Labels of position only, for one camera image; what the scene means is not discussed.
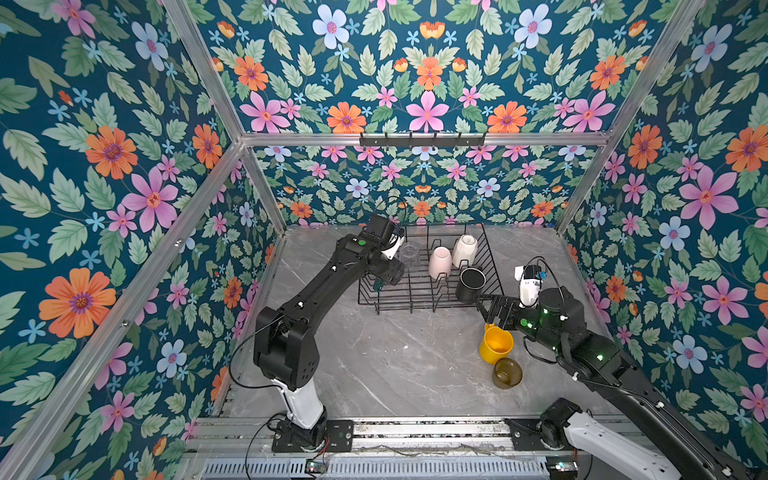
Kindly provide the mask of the clear glass cup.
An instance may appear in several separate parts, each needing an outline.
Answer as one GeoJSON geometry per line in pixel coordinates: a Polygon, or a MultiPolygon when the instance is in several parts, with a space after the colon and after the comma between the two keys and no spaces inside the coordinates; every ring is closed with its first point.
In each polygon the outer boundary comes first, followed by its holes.
{"type": "Polygon", "coordinates": [[[398,255],[408,270],[417,270],[420,267],[420,249],[416,244],[404,243],[398,250],[398,255]]]}

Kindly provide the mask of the black mug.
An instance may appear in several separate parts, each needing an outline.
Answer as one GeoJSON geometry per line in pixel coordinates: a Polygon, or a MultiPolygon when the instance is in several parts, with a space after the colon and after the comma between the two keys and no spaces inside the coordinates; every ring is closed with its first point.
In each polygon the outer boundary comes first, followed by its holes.
{"type": "Polygon", "coordinates": [[[468,267],[459,274],[455,289],[455,297],[464,304],[473,304],[486,284],[486,276],[482,270],[468,267]]]}

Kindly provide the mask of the white ceramic mug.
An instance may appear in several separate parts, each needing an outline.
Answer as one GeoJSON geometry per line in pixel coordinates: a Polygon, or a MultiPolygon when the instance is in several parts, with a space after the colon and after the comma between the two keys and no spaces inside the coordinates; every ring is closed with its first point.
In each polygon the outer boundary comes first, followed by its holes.
{"type": "Polygon", "coordinates": [[[478,240],[469,234],[461,235],[452,250],[452,262],[456,269],[471,267],[477,254],[478,240]]]}

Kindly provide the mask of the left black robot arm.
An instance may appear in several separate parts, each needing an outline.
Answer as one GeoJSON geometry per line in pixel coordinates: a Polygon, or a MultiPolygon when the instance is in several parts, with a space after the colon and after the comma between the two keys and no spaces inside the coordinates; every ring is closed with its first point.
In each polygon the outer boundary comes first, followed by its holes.
{"type": "Polygon", "coordinates": [[[327,432],[327,409],[314,383],[319,366],[315,334],[358,280],[369,275],[388,285],[401,280],[405,266],[396,253],[404,240],[402,227],[384,216],[372,216],[359,233],[336,241],[325,265],[299,293],[257,315],[253,363],[286,406],[286,419],[278,424],[281,435],[302,449],[319,448],[327,432]]]}

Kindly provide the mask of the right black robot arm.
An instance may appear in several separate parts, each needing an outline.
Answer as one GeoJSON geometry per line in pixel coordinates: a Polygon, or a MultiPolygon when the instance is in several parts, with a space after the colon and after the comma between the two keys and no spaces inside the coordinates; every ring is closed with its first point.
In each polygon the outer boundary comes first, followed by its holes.
{"type": "Polygon", "coordinates": [[[558,400],[541,416],[541,436],[553,447],[567,443],[633,479],[764,479],[763,469],[735,460],[709,440],[652,385],[639,364],[587,326],[584,306],[564,287],[523,298],[479,295],[484,321],[516,330],[554,354],[553,364],[624,414],[654,445],[611,440],[577,406],[558,400]]]}

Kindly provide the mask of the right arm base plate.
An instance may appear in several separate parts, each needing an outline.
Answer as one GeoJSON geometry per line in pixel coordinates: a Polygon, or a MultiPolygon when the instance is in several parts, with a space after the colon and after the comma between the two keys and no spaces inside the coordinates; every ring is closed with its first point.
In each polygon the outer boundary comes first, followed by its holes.
{"type": "Polygon", "coordinates": [[[561,429],[548,420],[504,418],[503,422],[510,429],[511,441],[516,450],[558,451],[566,444],[562,439],[561,429]]]}

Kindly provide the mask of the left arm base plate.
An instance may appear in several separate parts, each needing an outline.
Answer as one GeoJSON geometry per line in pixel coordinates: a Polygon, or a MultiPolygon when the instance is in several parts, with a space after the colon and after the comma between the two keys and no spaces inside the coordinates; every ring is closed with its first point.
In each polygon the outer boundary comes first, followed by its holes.
{"type": "Polygon", "coordinates": [[[351,420],[321,420],[312,429],[280,420],[271,451],[274,453],[346,453],[352,450],[355,424],[351,420]]]}

